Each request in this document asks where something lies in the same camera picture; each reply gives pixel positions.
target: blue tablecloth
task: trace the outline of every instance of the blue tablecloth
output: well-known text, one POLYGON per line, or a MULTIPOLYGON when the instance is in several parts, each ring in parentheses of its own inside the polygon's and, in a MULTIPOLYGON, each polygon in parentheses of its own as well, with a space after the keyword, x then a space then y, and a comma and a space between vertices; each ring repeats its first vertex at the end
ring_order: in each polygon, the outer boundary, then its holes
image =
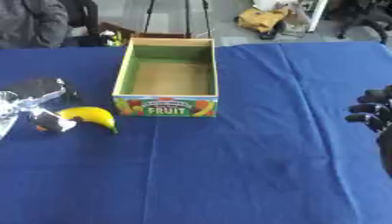
MULTIPOLYGON (((0 51, 0 86, 62 77, 114 109, 123 48, 0 51)), ((392 83, 376 43, 217 49, 216 119, 118 116, 61 135, 25 118, 0 142, 2 224, 390 224, 392 181, 375 135, 346 123, 392 83)))

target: banana stem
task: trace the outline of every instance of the banana stem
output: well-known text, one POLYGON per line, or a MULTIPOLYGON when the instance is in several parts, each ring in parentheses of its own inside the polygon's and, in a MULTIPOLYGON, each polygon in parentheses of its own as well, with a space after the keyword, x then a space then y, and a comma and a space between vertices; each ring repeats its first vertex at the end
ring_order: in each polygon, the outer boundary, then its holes
POLYGON ((111 130, 112 130, 113 134, 118 134, 118 130, 116 127, 111 128, 111 130))

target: banana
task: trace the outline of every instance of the banana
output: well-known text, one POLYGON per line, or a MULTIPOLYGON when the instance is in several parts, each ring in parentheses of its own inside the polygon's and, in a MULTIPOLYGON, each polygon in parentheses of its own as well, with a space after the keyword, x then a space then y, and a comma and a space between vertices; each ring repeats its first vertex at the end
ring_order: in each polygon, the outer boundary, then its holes
POLYGON ((66 108, 57 112, 62 118, 67 120, 81 119, 83 122, 98 123, 112 130, 117 134, 115 118, 103 108, 96 107, 80 107, 80 108, 66 108))
POLYGON ((215 106, 215 102, 210 101, 205 108, 203 108, 201 111, 199 111, 198 113, 194 114, 193 116, 204 116, 206 113, 208 113, 212 109, 214 109, 214 106, 215 106))

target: person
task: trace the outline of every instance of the person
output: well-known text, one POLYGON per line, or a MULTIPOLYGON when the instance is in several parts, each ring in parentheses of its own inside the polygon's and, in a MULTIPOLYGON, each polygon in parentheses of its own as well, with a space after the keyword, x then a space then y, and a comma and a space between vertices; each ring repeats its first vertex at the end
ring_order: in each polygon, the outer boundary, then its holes
POLYGON ((0 0, 0 49, 60 47, 67 34, 58 0, 0 0))

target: cardboard box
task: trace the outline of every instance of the cardboard box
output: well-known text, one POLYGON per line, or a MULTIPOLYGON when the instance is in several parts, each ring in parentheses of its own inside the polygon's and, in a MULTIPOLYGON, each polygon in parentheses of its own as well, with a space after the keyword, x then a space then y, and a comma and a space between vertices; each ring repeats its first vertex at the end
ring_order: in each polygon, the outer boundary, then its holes
POLYGON ((132 38, 113 97, 126 116, 216 116, 214 41, 132 38))

